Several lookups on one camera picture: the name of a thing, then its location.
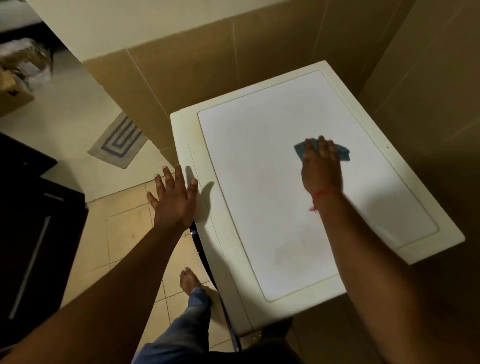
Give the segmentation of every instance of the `red thread bracelet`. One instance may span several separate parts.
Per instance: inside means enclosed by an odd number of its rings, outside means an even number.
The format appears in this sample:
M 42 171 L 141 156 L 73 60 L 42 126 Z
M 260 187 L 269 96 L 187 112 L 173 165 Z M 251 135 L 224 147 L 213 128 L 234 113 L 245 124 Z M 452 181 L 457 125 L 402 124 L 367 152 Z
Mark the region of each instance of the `red thread bracelet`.
M 315 192 L 312 195 L 313 207 L 310 208 L 310 211 L 317 211 L 317 208 L 315 207 L 315 199 L 316 198 L 318 198 L 320 196 L 323 196 L 324 194 L 334 194 L 334 193 L 337 193 L 337 192 L 340 192 L 340 189 L 338 189 L 336 187 L 324 188 L 322 190 L 319 190 L 319 191 Z

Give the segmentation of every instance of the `blue jeans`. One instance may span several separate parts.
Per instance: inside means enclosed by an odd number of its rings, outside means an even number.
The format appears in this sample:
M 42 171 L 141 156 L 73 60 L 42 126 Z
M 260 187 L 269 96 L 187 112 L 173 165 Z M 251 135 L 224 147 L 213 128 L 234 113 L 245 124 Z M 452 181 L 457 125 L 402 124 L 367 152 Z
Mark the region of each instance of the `blue jeans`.
M 212 300 L 202 288 L 195 288 L 187 309 L 154 342 L 145 344 L 132 364 L 178 362 L 191 354 L 208 351 L 208 327 Z

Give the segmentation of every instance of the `bath mat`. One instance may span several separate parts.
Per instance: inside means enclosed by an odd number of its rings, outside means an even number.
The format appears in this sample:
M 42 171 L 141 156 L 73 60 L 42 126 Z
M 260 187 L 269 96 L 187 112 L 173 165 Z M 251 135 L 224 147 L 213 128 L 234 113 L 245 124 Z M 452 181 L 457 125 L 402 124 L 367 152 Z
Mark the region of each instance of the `bath mat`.
M 142 131 L 122 112 L 87 153 L 125 169 L 147 140 Z

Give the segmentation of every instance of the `bare foot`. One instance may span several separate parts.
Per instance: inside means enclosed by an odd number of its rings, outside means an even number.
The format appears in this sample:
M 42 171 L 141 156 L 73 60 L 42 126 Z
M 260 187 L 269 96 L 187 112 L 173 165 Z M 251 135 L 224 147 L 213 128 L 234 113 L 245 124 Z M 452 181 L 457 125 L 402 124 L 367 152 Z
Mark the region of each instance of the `bare foot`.
M 188 267 L 185 267 L 182 272 L 180 272 L 180 287 L 183 291 L 190 296 L 194 288 L 201 287 L 201 283 L 198 280 L 195 273 Z

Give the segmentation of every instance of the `beige wall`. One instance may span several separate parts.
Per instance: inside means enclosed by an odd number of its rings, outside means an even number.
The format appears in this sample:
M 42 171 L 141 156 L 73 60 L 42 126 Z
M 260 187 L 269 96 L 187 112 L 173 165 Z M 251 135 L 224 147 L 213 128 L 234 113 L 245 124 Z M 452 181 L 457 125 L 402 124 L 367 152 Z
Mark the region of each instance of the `beige wall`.
M 290 0 L 84 64 L 163 150 L 172 112 L 313 62 L 328 60 L 357 93 L 413 2 Z
M 27 0 L 79 60 L 285 0 Z
M 418 0 L 359 95 L 467 237 L 417 269 L 480 328 L 480 3 Z

